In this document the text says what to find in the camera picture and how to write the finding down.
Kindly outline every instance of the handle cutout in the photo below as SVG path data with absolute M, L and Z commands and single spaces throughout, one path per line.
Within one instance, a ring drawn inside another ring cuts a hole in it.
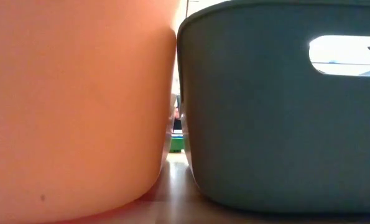
M 325 75 L 370 77 L 370 37 L 318 37 L 309 44 L 309 59 Z

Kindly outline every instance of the gray plastic basket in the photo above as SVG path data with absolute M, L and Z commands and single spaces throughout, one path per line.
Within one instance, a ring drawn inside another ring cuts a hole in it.
M 202 193 L 258 212 L 370 212 L 370 77 L 316 71 L 322 35 L 370 36 L 370 1 L 237 0 L 185 20 L 182 125 Z

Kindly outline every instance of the orange plastic container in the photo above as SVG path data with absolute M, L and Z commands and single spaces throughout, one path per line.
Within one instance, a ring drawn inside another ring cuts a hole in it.
M 156 181 L 178 0 L 0 1 L 0 223 L 110 210 Z

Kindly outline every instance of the wooden floor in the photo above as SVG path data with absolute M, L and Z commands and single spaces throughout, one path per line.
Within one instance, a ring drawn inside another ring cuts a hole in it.
M 116 210 L 56 224 L 127 223 L 370 223 L 370 217 L 272 217 L 235 211 L 204 198 L 185 155 L 169 154 L 159 180 L 142 198 Z

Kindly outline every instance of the gray storage bin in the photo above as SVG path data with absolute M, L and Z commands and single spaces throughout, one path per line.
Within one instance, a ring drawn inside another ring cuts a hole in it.
M 257 212 L 370 212 L 370 77 L 315 70 L 323 35 L 370 36 L 370 1 L 237 0 L 184 21 L 182 125 L 203 194 Z

